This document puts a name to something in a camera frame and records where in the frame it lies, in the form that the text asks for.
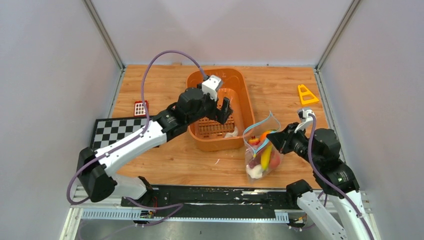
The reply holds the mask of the orange green toy mango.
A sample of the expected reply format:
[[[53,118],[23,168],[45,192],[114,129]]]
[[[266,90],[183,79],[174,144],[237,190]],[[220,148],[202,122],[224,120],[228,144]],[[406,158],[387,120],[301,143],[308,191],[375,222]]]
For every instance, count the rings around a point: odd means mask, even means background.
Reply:
[[[270,129],[270,130],[267,130],[267,131],[263,132],[263,133],[260,135],[260,137],[259,137],[259,142],[260,142],[260,143],[264,143],[264,142],[265,142],[265,140],[267,139],[267,135],[268,135],[268,134],[271,134],[271,133],[274,133],[274,132],[276,132],[276,129]]]

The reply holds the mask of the red toy apple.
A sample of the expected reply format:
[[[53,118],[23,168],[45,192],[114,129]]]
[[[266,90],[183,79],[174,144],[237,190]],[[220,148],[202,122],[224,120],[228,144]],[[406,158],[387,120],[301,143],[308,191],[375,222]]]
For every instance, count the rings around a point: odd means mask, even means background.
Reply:
[[[268,168],[269,169],[277,168],[280,165],[281,160],[282,160],[282,155],[279,154],[278,152],[273,152],[270,156]]]

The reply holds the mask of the clear zip top bag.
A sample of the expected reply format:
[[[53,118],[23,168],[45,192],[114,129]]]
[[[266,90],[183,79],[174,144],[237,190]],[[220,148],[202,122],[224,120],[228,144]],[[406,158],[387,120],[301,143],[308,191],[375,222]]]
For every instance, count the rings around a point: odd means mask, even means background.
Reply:
[[[281,130],[281,123],[277,120],[277,118],[275,118],[275,116],[273,115],[272,112],[269,112],[269,115],[266,118],[264,118],[263,120],[248,126],[244,130],[244,132],[242,134],[242,139],[243,139],[243,143],[244,143],[244,146],[245,146],[245,154],[244,154],[245,168],[246,168],[247,164],[249,163],[249,161],[254,159],[256,157],[256,155],[261,156],[263,150],[267,146],[269,146],[269,145],[273,146],[273,144],[268,139],[266,139],[264,142],[261,142],[257,147],[252,147],[248,144],[248,139],[250,139],[252,136],[260,138],[261,134],[265,131],[268,131],[268,130],[276,130],[276,132]],[[276,148],[274,146],[272,148],[272,153],[279,153],[278,150],[276,150]],[[264,177],[269,175],[271,172],[275,171],[277,168],[275,168],[275,169],[268,168],[267,170],[264,170],[263,177],[260,178],[260,179],[250,179],[248,177],[247,173],[246,173],[247,179],[252,184],[254,182],[257,182],[257,181],[263,179]]]

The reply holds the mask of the yellow toy banana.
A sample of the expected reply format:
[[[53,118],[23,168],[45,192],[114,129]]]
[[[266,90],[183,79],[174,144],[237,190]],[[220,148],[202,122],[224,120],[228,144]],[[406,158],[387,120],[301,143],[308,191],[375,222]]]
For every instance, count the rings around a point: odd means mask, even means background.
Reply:
[[[269,167],[270,164],[270,159],[271,159],[271,154],[273,151],[273,146],[272,145],[268,145],[262,152],[261,156],[260,156],[260,165],[261,168],[266,171]]]

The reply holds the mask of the red toy tomato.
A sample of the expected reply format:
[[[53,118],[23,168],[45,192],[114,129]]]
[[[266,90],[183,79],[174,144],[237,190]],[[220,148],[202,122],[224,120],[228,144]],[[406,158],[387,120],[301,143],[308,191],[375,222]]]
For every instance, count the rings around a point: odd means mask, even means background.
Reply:
[[[252,136],[247,140],[247,143],[253,148],[256,148],[261,143],[261,139],[256,136]]]

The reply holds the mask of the white toy mushroom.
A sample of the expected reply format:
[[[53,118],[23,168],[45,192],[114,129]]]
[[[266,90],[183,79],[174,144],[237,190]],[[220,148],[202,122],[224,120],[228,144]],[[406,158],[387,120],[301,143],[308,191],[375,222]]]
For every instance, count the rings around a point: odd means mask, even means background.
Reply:
[[[247,165],[245,170],[247,176],[252,180],[261,179],[264,175],[264,170],[260,164],[255,166]]]
[[[227,132],[224,135],[224,138],[233,138],[233,137],[237,137],[239,134],[238,128],[234,127],[234,130],[232,132]]]

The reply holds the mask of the orange plastic basket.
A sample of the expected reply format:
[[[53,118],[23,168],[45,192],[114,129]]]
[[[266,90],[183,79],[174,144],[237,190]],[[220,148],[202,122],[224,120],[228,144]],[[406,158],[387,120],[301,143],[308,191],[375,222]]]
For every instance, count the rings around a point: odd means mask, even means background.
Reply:
[[[218,108],[222,107],[223,98],[230,99],[233,113],[225,124],[204,117],[189,126],[188,132],[193,137],[196,147],[204,152],[238,149],[244,146],[243,132],[253,125],[254,112],[244,76],[235,68],[221,67],[206,69],[208,76],[215,75],[222,79],[223,85],[218,91]],[[224,138],[225,134],[238,128],[238,136]]]

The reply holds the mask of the purple toy grapes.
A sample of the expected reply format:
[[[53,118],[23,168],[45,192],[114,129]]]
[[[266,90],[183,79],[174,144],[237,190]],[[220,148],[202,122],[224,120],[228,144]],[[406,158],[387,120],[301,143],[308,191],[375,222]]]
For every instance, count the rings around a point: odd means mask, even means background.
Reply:
[[[255,158],[251,159],[247,166],[250,169],[255,168],[256,166],[261,166],[261,157],[259,155],[256,155]]]

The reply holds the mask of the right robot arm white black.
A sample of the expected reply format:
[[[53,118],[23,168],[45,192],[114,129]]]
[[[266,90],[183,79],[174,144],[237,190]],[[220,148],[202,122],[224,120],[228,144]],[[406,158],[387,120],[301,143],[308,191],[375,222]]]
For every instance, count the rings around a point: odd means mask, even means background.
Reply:
[[[280,153],[295,153],[310,164],[315,181],[333,204],[339,220],[304,179],[287,185],[286,204],[303,210],[328,240],[375,240],[357,178],[340,159],[341,144],[335,132],[316,128],[313,123],[310,136],[306,137],[303,130],[295,132],[297,126],[294,122],[266,137]]]

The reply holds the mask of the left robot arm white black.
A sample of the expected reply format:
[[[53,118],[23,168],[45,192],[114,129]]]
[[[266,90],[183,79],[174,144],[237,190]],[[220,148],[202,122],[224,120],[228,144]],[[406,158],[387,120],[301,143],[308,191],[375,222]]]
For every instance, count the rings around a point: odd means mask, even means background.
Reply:
[[[180,94],[177,102],[127,137],[96,151],[84,148],[79,153],[76,175],[88,200],[97,203],[118,196],[132,198],[142,207],[149,206],[153,193],[146,181],[141,177],[119,175],[117,171],[144,152],[185,133],[196,121],[208,118],[223,125],[232,113],[229,98],[224,97],[218,108],[216,98],[190,87]]]

